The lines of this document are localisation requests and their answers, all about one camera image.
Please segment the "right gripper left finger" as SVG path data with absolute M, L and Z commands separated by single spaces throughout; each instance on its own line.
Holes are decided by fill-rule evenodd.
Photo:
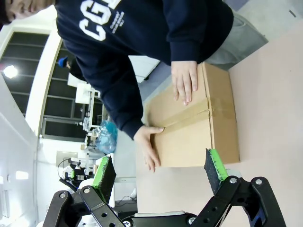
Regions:
M 74 193 L 57 191 L 44 220 L 45 227 L 77 227 L 82 217 L 90 216 L 97 227 L 131 227 L 109 206 L 116 173 L 110 156 L 104 156 L 90 185 Z

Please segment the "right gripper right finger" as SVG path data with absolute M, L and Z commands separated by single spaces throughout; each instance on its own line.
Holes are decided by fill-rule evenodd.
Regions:
M 228 174 L 216 149 L 206 150 L 204 169 L 214 195 L 191 226 L 219 227 L 233 206 L 243 208 L 251 227 L 286 226 L 266 178 L 259 176 L 248 182 Z

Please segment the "person's right hand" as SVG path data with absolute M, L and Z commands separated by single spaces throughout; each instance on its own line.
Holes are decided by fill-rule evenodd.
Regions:
M 151 136 L 162 133 L 164 128 L 143 125 L 134 135 L 134 141 L 143 152 L 144 163 L 153 173 L 160 166 L 160 159 L 151 144 Z

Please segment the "person's left hand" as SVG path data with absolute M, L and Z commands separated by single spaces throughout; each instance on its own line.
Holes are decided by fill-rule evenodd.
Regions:
M 192 101 L 193 91 L 197 91 L 197 62 L 172 61 L 171 77 L 175 100 L 181 100 L 184 105 Z

